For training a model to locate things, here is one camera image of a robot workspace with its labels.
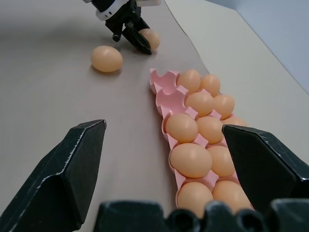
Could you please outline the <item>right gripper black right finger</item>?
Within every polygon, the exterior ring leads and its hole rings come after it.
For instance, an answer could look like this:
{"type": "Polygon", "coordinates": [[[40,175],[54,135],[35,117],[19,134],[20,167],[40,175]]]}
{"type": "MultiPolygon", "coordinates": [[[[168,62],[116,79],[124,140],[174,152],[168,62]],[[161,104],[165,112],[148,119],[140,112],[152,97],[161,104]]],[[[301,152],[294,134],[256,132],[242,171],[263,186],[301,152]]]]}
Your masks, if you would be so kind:
{"type": "Polygon", "coordinates": [[[237,177],[253,208],[275,199],[309,199],[309,165],[267,131],[223,125],[237,177]]]}

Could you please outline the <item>pink plastic egg tray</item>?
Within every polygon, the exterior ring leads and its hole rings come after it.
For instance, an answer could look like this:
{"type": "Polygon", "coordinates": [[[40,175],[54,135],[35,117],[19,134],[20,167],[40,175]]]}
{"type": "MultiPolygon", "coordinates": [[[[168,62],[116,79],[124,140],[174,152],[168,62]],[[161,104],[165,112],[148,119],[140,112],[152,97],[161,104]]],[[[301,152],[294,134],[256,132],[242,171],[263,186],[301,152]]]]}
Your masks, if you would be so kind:
{"type": "MultiPolygon", "coordinates": [[[[169,156],[170,156],[171,151],[175,147],[181,144],[176,139],[172,138],[168,133],[166,133],[165,125],[166,125],[166,121],[168,120],[168,118],[174,114],[179,114],[179,113],[189,115],[196,122],[199,118],[201,118],[198,116],[198,113],[194,109],[192,109],[191,107],[185,106],[185,100],[191,94],[188,94],[188,90],[184,88],[183,86],[176,85],[176,81],[179,75],[180,75],[179,73],[170,71],[160,76],[157,74],[155,69],[151,69],[150,71],[150,87],[153,93],[155,94],[155,105],[157,107],[157,110],[163,118],[161,130],[170,147],[169,156]]],[[[207,91],[204,89],[198,89],[197,92],[207,92],[207,91]]],[[[215,117],[222,122],[222,120],[220,119],[221,115],[217,113],[215,109],[213,109],[212,112],[208,114],[207,116],[215,117]]],[[[208,141],[205,138],[203,138],[199,132],[195,140],[189,143],[200,145],[205,149],[208,149],[211,146],[225,146],[228,148],[226,141],[225,141],[225,137],[223,137],[223,139],[218,143],[209,144],[208,141]]],[[[175,197],[176,205],[177,205],[177,195],[178,195],[179,190],[181,189],[183,185],[189,182],[199,182],[205,185],[211,191],[211,193],[212,193],[212,190],[215,184],[222,180],[232,181],[240,185],[236,171],[230,176],[219,177],[211,169],[209,173],[203,177],[190,178],[190,177],[181,175],[177,170],[175,170],[171,166],[170,161],[169,161],[169,165],[175,175],[175,180],[176,180],[176,184],[178,188],[176,197],[175,197]]]]}

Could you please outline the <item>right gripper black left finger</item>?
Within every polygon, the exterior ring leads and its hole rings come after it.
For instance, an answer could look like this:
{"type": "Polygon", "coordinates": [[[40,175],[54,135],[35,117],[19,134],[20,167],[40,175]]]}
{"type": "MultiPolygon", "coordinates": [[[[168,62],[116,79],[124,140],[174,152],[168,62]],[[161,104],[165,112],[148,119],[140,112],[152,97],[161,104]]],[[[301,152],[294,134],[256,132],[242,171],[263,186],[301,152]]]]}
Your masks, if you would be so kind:
{"type": "Polygon", "coordinates": [[[95,190],[104,119],[71,128],[45,155],[0,216],[0,232],[74,232],[95,190]]]}

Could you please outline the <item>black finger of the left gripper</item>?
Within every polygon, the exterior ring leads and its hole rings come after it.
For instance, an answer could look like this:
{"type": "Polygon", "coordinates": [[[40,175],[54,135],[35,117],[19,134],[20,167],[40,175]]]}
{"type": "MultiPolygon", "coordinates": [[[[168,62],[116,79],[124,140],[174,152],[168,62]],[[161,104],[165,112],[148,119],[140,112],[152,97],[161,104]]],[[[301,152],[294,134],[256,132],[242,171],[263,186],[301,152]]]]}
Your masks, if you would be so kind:
{"type": "Polygon", "coordinates": [[[152,50],[149,42],[137,30],[137,22],[125,23],[122,35],[140,52],[151,55],[152,50]]]}
{"type": "Polygon", "coordinates": [[[137,22],[137,30],[149,29],[150,27],[148,24],[140,17],[139,21],[137,22]]]}

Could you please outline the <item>tan egg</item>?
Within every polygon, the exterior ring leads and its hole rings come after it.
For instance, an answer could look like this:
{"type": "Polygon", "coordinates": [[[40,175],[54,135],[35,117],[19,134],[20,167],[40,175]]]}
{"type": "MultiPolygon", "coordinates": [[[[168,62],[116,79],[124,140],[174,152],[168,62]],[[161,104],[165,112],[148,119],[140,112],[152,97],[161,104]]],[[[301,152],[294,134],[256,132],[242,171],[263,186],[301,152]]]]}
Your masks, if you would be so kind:
{"type": "Polygon", "coordinates": [[[222,122],[215,117],[205,116],[197,120],[198,132],[209,144],[220,142],[224,135],[222,133],[222,122]]]}
{"type": "Polygon", "coordinates": [[[212,171],[219,177],[227,177],[235,172],[230,152],[225,146],[211,146],[208,152],[212,158],[212,171]]]}
{"type": "Polygon", "coordinates": [[[183,86],[188,90],[188,94],[198,91],[201,84],[201,75],[196,70],[186,70],[181,73],[176,81],[177,86],[183,86]]]}
{"type": "Polygon", "coordinates": [[[208,74],[201,77],[201,83],[199,89],[204,89],[211,94],[212,97],[216,97],[221,88],[221,82],[214,74],[208,74]]]}
{"type": "Polygon", "coordinates": [[[196,92],[185,100],[185,106],[194,109],[199,117],[207,116],[214,109],[214,99],[207,92],[196,92]]]}
{"type": "Polygon", "coordinates": [[[149,42],[150,48],[155,51],[160,45],[160,36],[152,29],[142,29],[139,33],[149,42]]]}
{"type": "Polygon", "coordinates": [[[221,94],[213,98],[214,109],[221,115],[221,120],[228,118],[235,108],[234,98],[230,95],[221,94]]]}
{"type": "Polygon", "coordinates": [[[98,46],[91,54],[92,66],[105,73],[119,70],[123,65],[121,53],[111,46],[98,46]]]}
{"type": "Polygon", "coordinates": [[[239,117],[230,117],[225,120],[222,120],[223,124],[229,124],[229,125],[237,125],[237,126],[248,126],[247,122],[239,117]]]}
{"type": "Polygon", "coordinates": [[[200,178],[209,173],[212,158],[209,151],[200,145],[185,143],[175,147],[169,156],[171,166],[181,175],[200,178]]]}
{"type": "Polygon", "coordinates": [[[174,114],[168,118],[165,131],[180,144],[195,140],[198,134],[196,121],[187,114],[174,114]]]}
{"type": "Polygon", "coordinates": [[[213,201],[211,191],[199,182],[189,182],[181,187],[177,195],[177,205],[180,209],[193,212],[198,218],[204,216],[205,206],[213,201]]]}
{"type": "Polygon", "coordinates": [[[251,209],[251,203],[242,187],[232,181],[222,180],[212,190],[213,199],[222,201],[235,214],[242,209],[251,209]]]}

